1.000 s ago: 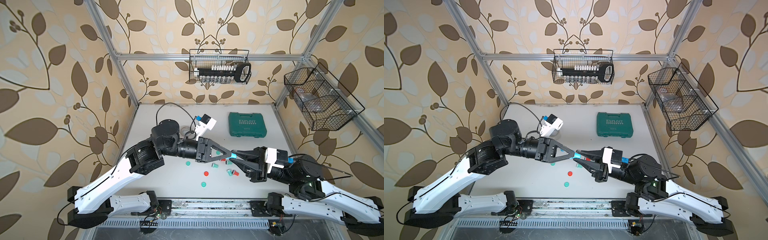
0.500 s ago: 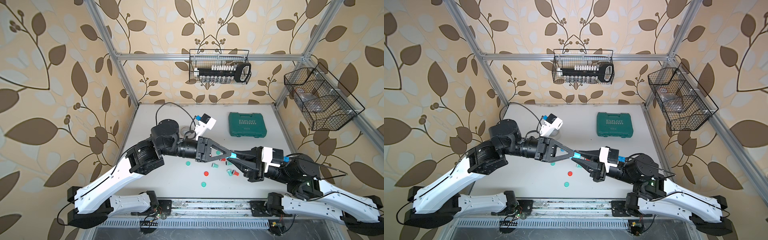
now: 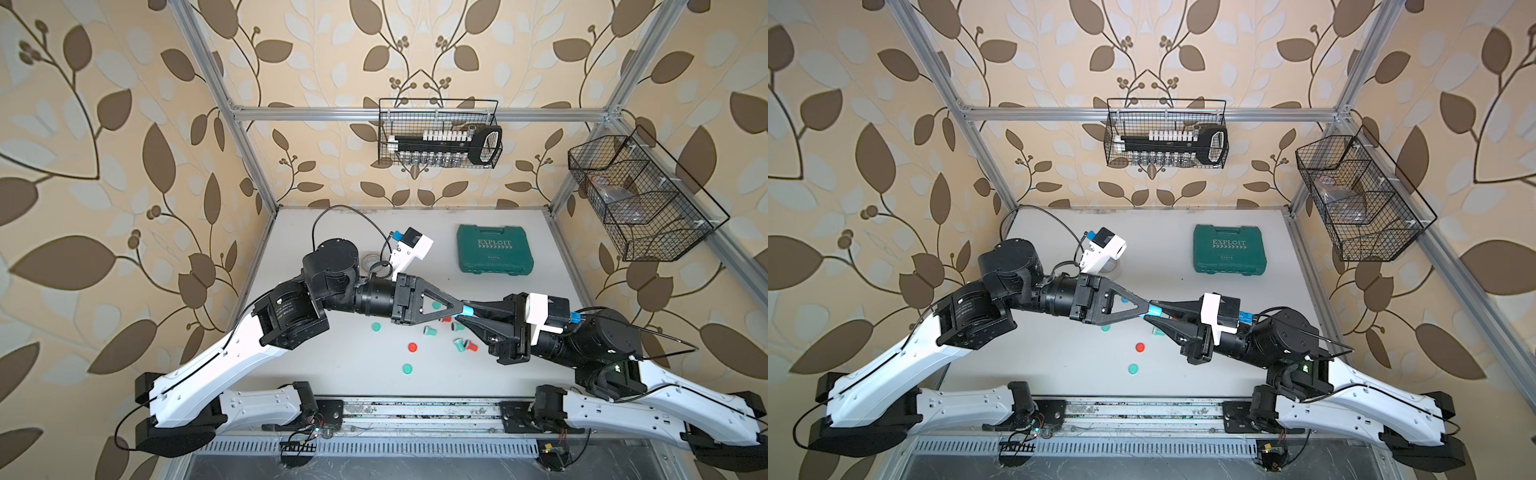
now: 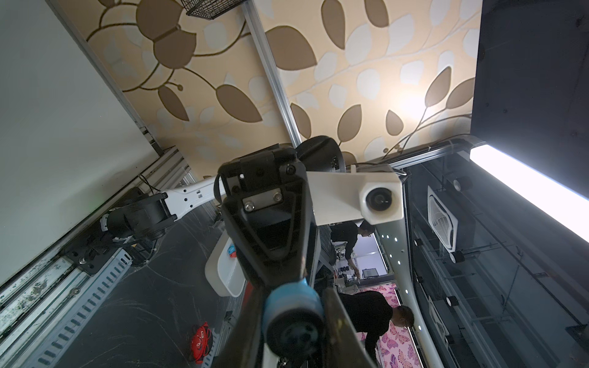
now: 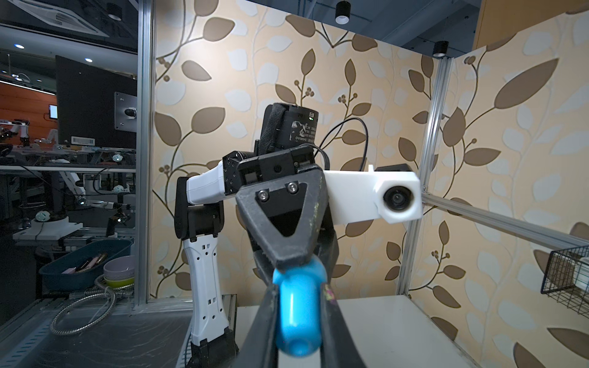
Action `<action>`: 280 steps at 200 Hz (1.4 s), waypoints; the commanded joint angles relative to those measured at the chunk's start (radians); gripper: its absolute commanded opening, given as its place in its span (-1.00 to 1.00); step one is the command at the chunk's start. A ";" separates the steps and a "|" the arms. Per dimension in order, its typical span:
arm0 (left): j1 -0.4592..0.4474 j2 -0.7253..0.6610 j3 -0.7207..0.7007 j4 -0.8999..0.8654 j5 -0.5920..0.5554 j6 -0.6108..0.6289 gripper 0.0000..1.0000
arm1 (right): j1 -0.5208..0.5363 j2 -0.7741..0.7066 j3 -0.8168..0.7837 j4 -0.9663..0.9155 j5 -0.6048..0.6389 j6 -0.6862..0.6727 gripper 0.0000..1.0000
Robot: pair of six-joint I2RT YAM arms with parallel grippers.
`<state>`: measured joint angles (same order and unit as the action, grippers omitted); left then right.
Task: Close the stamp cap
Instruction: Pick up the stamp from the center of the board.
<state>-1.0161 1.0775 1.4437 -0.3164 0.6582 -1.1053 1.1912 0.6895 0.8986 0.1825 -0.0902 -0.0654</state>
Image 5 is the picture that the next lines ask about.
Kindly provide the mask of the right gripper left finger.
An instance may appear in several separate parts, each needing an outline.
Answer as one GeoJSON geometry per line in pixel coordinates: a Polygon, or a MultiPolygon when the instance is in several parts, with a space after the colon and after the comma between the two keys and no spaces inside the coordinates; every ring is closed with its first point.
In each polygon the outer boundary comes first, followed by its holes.
{"type": "Polygon", "coordinates": [[[279,366],[279,349],[276,331],[279,318],[279,287],[270,284],[252,326],[234,360],[236,368],[276,368],[279,366]]]}

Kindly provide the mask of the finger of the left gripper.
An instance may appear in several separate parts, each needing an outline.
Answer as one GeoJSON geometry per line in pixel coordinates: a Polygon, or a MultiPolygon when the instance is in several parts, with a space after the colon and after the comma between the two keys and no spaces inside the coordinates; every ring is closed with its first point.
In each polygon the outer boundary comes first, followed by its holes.
{"type": "MultiPolygon", "coordinates": [[[[258,269],[257,275],[264,281],[266,286],[269,286],[271,284],[275,267],[271,265],[267,254],[253,238],[253,235],[250,235],[250,243],[258,269]]],[[[329,283],[332,279],[333,271],[339,256],[339,245],[337,243],[337,236],[331,216],[325,216],[323,219],[318,236],[318,243],[314,248],[314,254],[321,260],[325,267],[329,283]]]]}
{"type": "Polygon", "coordinates": [[[316,255],[329,266],[329,205],[324,171],[242,187],[236,202],[255,246],[273,268],[288,271],[316,255]]]}

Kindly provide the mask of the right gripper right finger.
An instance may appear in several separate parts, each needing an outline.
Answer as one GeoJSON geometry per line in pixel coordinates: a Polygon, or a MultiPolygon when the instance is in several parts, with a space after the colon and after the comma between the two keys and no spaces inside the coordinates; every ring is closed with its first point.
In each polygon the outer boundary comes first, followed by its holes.
{"type": "Polygon", "coordinates": [[[331,285],[320,291],[321,367],[366,367],[345,323],[331,285]]]}

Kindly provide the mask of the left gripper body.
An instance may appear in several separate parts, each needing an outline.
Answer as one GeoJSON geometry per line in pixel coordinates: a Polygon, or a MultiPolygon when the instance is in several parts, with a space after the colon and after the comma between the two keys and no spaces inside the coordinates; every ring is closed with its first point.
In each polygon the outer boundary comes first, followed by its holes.
{"type": "Polygon", "coordinates": [[[314,146],[308,144],[264,155],[233,151],[222,159],[225,193],[237,193],[242,186],[292,176],[313,164],[314,146]]]}

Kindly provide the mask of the blue stamp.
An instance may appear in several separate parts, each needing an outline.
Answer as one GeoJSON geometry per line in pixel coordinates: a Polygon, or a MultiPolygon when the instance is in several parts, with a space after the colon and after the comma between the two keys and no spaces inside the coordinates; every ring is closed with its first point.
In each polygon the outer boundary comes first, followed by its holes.
{"type": "Polygon", "coordinates": [[[279,316],[276,345],[291,357],[307,357],[322,344],[320,292],[328,280],[317,256],[303,266],[281,273],[274,271],[272,282],[279,287],[279,316]]]}

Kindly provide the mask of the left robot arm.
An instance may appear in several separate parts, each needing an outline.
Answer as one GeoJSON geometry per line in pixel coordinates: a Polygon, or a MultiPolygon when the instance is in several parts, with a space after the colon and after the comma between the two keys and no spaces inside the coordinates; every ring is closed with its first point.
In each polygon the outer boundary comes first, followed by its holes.
{"type": "Polygon", "coordinates": [[[275,103],[251,152],[234,151],[176,184],[175,233],[193,292],[190,367],[275,367],[279,352],[305,357],[334,343],[327,291],[339,246],[326,181],[314,160],[318,113],[275,103]],[[252,329],[236,344],[224,310],[218,237],[225,199],[235,197],[266,284],[252,329]]]}

